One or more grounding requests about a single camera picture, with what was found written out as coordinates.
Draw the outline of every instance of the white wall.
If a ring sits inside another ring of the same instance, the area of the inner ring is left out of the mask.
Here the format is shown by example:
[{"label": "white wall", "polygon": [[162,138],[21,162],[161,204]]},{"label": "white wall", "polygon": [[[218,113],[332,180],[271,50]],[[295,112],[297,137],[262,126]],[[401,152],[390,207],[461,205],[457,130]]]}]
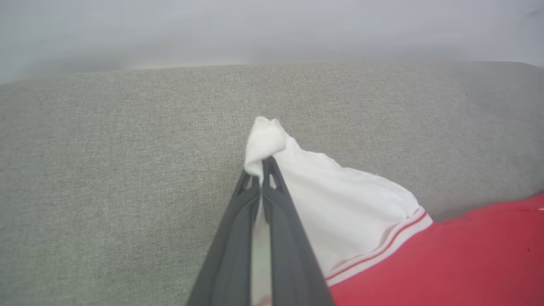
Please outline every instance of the white wall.
[{"label": "white wall", "polygon": [[0,1],[0,82],[81,71],[342,59],[544,66],[544,1]]}]

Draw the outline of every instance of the white fabric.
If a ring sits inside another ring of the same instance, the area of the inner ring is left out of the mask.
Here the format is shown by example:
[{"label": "white fabric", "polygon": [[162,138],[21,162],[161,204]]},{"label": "white fabric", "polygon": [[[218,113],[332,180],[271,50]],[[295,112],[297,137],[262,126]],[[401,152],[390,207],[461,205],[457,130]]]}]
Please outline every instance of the white fabric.
[{"label": "white fabric", "polygon": [[[302,150],[276,119],[257,117],[246,146],[245,170],[259,176],[261,184],[262,159],[268,156],[280,167],[329,285],[377,264],[432,223],[404,187],[378,175],[342,168],[323,153]],[[256,224],[256,256],[268,250],[264,249],[268,232],[264,222]],[[269,267],[255,260],[262,259],[254,256],[254,281],[269,286]]]}]

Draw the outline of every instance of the red stripe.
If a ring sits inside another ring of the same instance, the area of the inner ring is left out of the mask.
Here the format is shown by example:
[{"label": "red stripe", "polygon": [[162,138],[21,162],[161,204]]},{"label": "red stripe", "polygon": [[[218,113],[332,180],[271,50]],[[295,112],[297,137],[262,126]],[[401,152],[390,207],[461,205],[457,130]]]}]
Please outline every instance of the red stripe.
[{"label": "red stripe", "polygon": [[345,271],[347,271],[347,270],[349,270],[349,269],[351,269],[351,268],[353,268],[353,267],[355,267],[355,266],[357,266],[357,265],[359,265],[359,264],[361,264],[361,263],[363,263],[363,262],[365,262],[365,261],[368,261],[368,260],[370,260],[370,259],[373,259],[373,258],[376,258],[376,257],[380,256],[380,255],[383,254],[385,251],[387,251],[387,249],[393,244],[393,242],[395,241],[395,239],[397,239],[397,236],[398,236],[401,232],[403,232],[405,229],[411,227],[412,225],[418,223],[419,221],[423,220],[423,218],[425,218],[426,215],[427,215],[427,212],[424,212],[424,213],[423,213],[419,218],[417,218],[415,221],[413,221],[413,222],[411,222],[411,223],[408,223],[407,225],[403,226],[403,227],[402,227],[402,228],[401,228],[401,229],[393,236],[393,239],[391,239],[391,241],[389,241],[389,244],[387,245],[387,247],[386,247],[385,249],[383,249],[381,252],[379,252],[378,254],[376,254],[376,255],[374,255],[374,256],[372,256],[372,257],[363,259],[363,260],[361,260],[361,261],[359,261],[359,262],[356,262],[356,263],[352,264],[351,266],[349,266],[349,267],[347,267],[347,268],[341,270],[340,272],[335,273],[333,276],[327,277],[327,280],[329,280],[329,279],[331,279],[331,278],[333,278],[333,277],[336,277],[337,275],[339,275],[339,274],[341,274],[341,273],[344,273]]}]

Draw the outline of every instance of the gray cushion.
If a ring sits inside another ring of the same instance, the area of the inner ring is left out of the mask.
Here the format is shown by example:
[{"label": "gray cushion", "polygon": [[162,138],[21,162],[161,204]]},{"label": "gray cushion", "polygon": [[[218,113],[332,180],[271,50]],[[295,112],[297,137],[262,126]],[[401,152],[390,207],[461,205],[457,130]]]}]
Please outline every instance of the gray cushion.
[{"label": "gray cushion", "polygon": [[180,305],[257,115],[435,220],[544,186],[544,70],[313,63],[0,85],[0,304]]}]

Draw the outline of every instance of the red fabric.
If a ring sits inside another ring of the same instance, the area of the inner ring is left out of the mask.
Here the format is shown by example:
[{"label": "red fabric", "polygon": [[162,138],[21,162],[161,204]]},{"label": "red fabric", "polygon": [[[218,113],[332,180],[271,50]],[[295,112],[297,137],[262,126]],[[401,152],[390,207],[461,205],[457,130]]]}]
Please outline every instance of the red fabric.
[{"label": "red fabric", "polygon": [[543,306],[544,193],[434,223],[330,290],[337,306]]}]

